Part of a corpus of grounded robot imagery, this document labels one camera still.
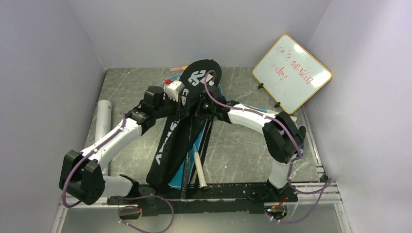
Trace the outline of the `black racket cover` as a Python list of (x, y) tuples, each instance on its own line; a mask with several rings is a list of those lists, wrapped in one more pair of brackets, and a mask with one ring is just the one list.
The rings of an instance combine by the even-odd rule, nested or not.
[(155, 188), (168, 187), (177, 173), (183, 173), (187, 154), (204, 128), (206, 120), (195, 116), (205, 94), (204, 76), (214, 70), (212, 86), (217, 86), (222, 77), (220, 65), (212, 59), (203, 59), (190, 64), (179, 81), (179, 107), (167, 117), (155, 157), (146, 177), (146, 182)]

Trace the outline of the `white shuttlecock tube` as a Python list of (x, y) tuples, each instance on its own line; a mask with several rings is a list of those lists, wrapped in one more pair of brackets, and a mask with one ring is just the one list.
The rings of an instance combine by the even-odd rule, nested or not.
[(111, 131), (112, 102), (100, 100), (97, 104), (94, 142), (97, 143)]

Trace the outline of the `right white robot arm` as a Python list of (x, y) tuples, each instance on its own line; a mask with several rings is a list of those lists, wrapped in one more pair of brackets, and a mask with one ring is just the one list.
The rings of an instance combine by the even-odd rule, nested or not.
[(201, 115), (211, 115), (220, 121), (252, 129), (264, 136), (266, 147), (273, 158), (267, 195), (272, 201), (281, 200), (290, 182), (292, 165), (303, 155), (306, 128), (297, 127), (286, 112), (271, 114), (227, 100), (220, 90), (211, 86), (196, 96), (188, 97), (186, 107), (197, 107)]

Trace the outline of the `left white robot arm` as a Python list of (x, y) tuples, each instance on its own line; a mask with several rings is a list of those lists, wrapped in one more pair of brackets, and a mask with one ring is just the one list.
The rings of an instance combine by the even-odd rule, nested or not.
[(138, 106), (122, 114), (121, 122), (113, 130), (80, 152), (70, 150), (64, 156), (59, 181), (63, 205), (92, 205), (102, 196), (121, 198), (127, 204), (136, 202), (139, 183), (125, 175), (105, 176), (103, 169), (122, 149), (153, 127), (157, 119), (179, 118), (183, 112), (179, 99), (183, 89), (181, 81), (148, 87)]

